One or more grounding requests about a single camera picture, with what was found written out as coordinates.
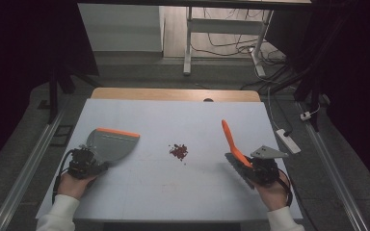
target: power strip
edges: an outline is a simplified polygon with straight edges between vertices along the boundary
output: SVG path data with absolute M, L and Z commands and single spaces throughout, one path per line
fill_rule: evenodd
M 302 150 L 296 145 L 296 143 L 290 138 L 290 136 L 284 137 L 284 129 L 279 129 L 276 131 L 278 137 L 283 141 L 284 145 L 290 150 L 291 153 L 297 154 Z

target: floor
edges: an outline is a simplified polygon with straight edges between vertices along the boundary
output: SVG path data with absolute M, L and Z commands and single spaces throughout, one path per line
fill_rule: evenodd
M 177 15 L 184 13 L 181 9 L 172 9 L 172 11 L 173 14 L 176 14 L 174 11 L 178 11 Z M 225 11 L 225 14 L 220 15 L 228 16 L 228 14 L 229 11 Z M 167 25 L 166 36 L 168 35 L 169 27 Z M 195 41 L 195 46 L 209 49 L 207 35 L 201 36 L 205 36 L 205 39 L 198 38 Z M 170 46 L 168 41 L 166 39 L 166 47 Z M 234 36 L 227 38 L 226 41 L 215 41 L 217 43 L 234 42 Z M 180 47 L 180 45 L 175 44 L 172 47 Z M 183 50 L 181 50 L 177 49 L 175 55 L 172 49 L 170 54 L 166 54 L 166 58 L 153 55 L 139 57 L 136 54 L 96 53 L 100 77 L 92 78 L 105 87 L 212 90 L 239 90 L 246 84 L 259 81 L 252 70 L 251 60 L 245 59 L 244 55 L 240 54 L 237 59 L 230 59 L 229 57 L 203 59 L 199 57 L 193 61 L 192 75 L 184 77 L 182 75 L 183 60 L 180 58 Z M 232 52 L 234 47 L 230 47 L 228 50 L 215 51 Z M 269 75 L 272 75 L 280 66 L 265 65 L 264 68 Z M 90 97 L 93 91 L 92 86 L 79 78 L 73 77 L 73 82 L 76 85 L 75 93 L 66 95 L 59 92 L 61 102 L 68 100 L 64 117 L 60 121 L 60 126 L 64 129 L 72 128 L 76 124 L 86 99 Z M 244 90 L 258 90 L 265 83 L 246 86 Z M 273 103 L 273 121 L 279 127 L 291 125 L 294 128 L 291 136 L 303 151 L 300 155 L 285 161 L 289 174 L 296 185 L 296 194 L 299 196 L 299 204 L 304 214 L 304 219 L 298 220 L 298 223 L 303 224 L 305 230 L 355 230 L 325 171 L 325 167 L 320 161 L 320 156 L 305 128 L 305 124 L 298 119 L 300 111 L 291 96 L 294 87 L 282 90 L 277 94 L 279 106 L 274 104 L 274 97 L 272 97 L 271 102 Z M 261 99 L 268 108 L 268 112 L 270 112 L 267 95 L 261 95 Z M 46 127 L 48 110 L 41 106 L 42 103 L 44 105 L 44 100 L 48 100 L 47 84 L 32 91 L 29 108 L 0 153 L 0 208 L 11 190 L 13 182 L 34 150 L 40 134 Z M 301 105 L 304 108 L 307 107 L 305 102 L 302 102 Z M 370 228 L 370 173 L 351 146 L 346 143 L 345 139 L 330 123 L 326 115 L 327 107 L 328 104 L 323 103 L 319 111 L 320 135 L 323 137 L 344 182 Z M 35 229 L 36 212 L 62 159 L 62 155 L 66 151 L 67 139 L 61 133 L 50 140 L 50 145 L 45 150 L 40 163 L 37 164 L 36 173 L 32 177 L 25 194 L 21 196 L 21 201 L 13 213 L 7 230 Z M 281 150 L 286 151 L 281 142 L 278 145 Z M 103 228 L 104 224 L 101 222 L 76 220 L 76 230 L 103 230 Z M 242 223 L 240 229 L 270 230 L 266 220 Z

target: wall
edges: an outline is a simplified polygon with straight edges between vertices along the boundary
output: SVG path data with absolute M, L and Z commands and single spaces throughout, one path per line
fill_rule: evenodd
M 93 51 L 163 50 L 163 7 L 78 4 Z

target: metal frame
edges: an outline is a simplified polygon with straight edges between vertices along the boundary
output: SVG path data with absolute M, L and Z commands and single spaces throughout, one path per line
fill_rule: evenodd
M 49 145 L 50 140 L 53 137 L 53 134 L 55 134 L 56 129 L 63 118 L 63 115 L 65 114 L 65 110 L 68 106 L 69 101 L 69 97 L 66 97 L 64 102 L 61 102 L 61 109 L 59 113 L 54 118 L 53 122 L 51 124 L 47 124 L 44 128 L 37 144 L 35 145 L 31 155 L 26 161 L 25 166 L 20 171 L 16 181 L 14 182 L 11 190 L 8 193 L 8 196 L 2 204 L 0 208 L 0 230 L 6 230 L 9 223 L 11 222 L 16 208 L 19 205 L 23 194 L 25 194 L 33 176 L 35 175 L 40 160 L 43 157 L 43 154 L 46 151 L 47 146 Z
M 296 102 L 296 106 L 299 112 L 303 112 L 303 108 L 299 102 Z M 338 170 L 338 167 L 335 165 L 335 161 L 333 160 L 329 150 L 327 149 L 326 144 L 323 141 L 323 138 L 320 136 L 318 132 L 316 132 L 311 126 L 309 122 L 305 123 L 305 128 L 307 129 L 308 135 L 311 137 L 315 148 L 320 156 L 321 162 L 324 165 L 324 168 L 327 174 L 330 177 L 332 185 L 335 188 L 339 198 L 342 200 L 344 204 L 345 211 L 347 212 L 347 216 L 356 231 L 367 231 L 368 226 L 365 222 L 365 218 L 363 217 L 361 211 L 359 210 L 356 201 L 354 200 L 353 196 L 350 193 L 347 185 L 342 179 L 341 174 Z
M 205 19 L 192 18 L 192 7 L 187 11 L 187 37 L 184 57 L 184 75 L 191 74 L 191 36 L 192 33 L 215 33 L 215 34 L 232 34 L 232 35 L 252 35 L 258 36 L 257 44 L 251 52 L 254 67 L 259 77 L 266 76 L 263 66 L 260 63 L 258 54 L 263 43 L 269 26 L 270 18 L 273 11 L 264 11 L 266 16 L 264 21 L 242 21 L 242 20 L 222 20 L 222 19 Z

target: orange handle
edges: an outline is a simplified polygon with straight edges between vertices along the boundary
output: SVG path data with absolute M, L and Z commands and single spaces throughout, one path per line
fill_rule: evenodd
M 229 126 L 227 126 L 226 120 L 222 119 L 222 127 L 224 128 L 225 136 L 227 139 L 227 143 L 229 143 L 230 152 L 233 154 L 233 156 L 242 162 L 246 167 L 252 167 L 251 163 L 246 159 L 245 155 L 239 149 L 236 147 L 232 134 L 230 133 Z

